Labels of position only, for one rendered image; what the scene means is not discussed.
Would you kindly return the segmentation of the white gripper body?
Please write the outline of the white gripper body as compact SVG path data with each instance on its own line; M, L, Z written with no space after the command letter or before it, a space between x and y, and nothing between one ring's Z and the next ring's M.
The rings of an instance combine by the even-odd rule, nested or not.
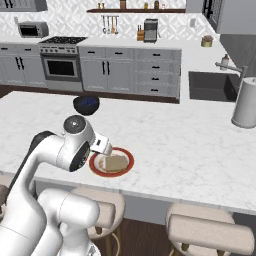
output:
M109 156L112 153L112 145L107 137L103 138L103 154Z

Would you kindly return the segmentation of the slice of toast bread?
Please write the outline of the slice of toast bread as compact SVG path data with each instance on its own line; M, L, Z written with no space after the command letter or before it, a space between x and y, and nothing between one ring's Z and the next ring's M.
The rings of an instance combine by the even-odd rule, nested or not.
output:
M122 155L112 155L107 156L104 161L105 171L107 173L113 173L124 170L129 162L125 156Z

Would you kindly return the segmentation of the red rimmed plate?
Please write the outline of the red rimmed plate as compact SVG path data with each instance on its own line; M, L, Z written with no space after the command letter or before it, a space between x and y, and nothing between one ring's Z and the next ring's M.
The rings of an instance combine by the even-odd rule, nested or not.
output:
M122 176L128 173L133 168L134 157L128 150L119 148L119 147L114 147L112 150L112 154L124 156L128 161L127 166L121 170L107 172L106 168L104 167L105 155L99 154L99 153L93 153L89 160L90 169L98 176L110 178L110 177Z

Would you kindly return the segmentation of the grey toaster oven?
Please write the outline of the grey toaster oven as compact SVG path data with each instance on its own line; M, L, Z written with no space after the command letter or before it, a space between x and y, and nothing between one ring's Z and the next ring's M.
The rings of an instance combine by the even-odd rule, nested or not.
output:
M20 22L18 30L22 38L44 38L49 35L49 28L46 22Z

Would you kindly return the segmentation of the grey base cupboards with drawers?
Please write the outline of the grey base cupboards with drawers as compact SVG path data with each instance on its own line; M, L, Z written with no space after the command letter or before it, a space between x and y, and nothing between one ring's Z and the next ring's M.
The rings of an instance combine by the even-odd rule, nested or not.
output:
M84 89L180 99L180 49L79 47Z

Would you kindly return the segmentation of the steel oven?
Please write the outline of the steel oven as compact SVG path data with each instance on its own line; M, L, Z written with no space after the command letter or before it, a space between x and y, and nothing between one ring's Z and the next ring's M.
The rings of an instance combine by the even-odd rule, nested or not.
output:
M75 45L40 44L45 80L50 90L82 92L78 48Z

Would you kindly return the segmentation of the black gas hob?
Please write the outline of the black gas hob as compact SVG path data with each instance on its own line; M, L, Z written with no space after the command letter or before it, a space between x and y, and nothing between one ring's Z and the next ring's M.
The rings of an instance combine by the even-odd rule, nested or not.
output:
M40 44L78 44L86 40L86 37L68 37L68 36L54 36L44 41L40 41Z

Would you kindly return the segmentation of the dark grey sink basin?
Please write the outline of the dark grey sink basin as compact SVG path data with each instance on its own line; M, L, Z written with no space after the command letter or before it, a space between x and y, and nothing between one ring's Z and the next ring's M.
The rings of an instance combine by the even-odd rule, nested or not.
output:
M230 73L190 71L189 93L194 100L235 102L239 76Z

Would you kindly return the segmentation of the grey base cupboard run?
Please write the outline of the grey base cupboard run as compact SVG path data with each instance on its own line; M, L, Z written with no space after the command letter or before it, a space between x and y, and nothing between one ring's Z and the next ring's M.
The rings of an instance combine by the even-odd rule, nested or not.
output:
M5 85L47 87L37 44L0 43L0 70Z

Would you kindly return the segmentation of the white soap bottle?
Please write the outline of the white soap bottle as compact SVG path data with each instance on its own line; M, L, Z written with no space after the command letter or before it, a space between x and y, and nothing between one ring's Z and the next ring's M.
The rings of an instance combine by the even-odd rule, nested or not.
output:
M221 64L223 66L220 67L220 70L223 70L223 71L227 70L226 66L229 64L229 56L228 56L228 54L225 54L225 56L222 58Z

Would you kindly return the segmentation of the grey sink tap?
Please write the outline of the grey sink tap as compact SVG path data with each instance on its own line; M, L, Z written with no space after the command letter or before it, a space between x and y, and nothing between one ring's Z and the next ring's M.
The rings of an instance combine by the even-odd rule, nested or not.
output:
M237 67L232 67L226 64L221 64L219 62L215 62L215 66L217 67L222 67L222 68L227 68L228 70L232 70L232 71L237 71L240 73L240 77L239 77L239 81L237 84L237 88L238 88L238 92L240 90L240 87L243 83L243 79L245 78L246 74L247 74L247 70L248 70L248 66L242 66L242 68L237 68Z

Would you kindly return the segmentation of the grey tall cupboard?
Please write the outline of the grey tall cupboard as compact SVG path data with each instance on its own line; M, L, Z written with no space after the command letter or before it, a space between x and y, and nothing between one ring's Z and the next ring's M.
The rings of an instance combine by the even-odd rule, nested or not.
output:
M186 0L187 13L202 13L218 34L256 35L256 0Z

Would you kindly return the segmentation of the rail with hanging tools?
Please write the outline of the rail with hanging tools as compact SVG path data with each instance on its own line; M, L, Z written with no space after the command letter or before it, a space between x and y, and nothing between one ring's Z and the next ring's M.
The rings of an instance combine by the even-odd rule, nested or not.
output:
M102 32L104 34L117 35L118 31L118 15L102 15L103 28Z

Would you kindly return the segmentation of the brown wall shelf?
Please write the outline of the brown wall shelf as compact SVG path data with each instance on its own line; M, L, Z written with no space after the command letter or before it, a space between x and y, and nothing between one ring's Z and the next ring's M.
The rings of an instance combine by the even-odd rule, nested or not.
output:
M186 13L186 9L89 9L87 13Z

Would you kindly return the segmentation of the grey wall cupboard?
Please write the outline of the grey wall cupboard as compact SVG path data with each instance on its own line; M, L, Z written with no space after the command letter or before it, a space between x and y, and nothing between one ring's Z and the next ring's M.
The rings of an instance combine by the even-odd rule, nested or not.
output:
M47 11L46 0L0 0L0 12Z

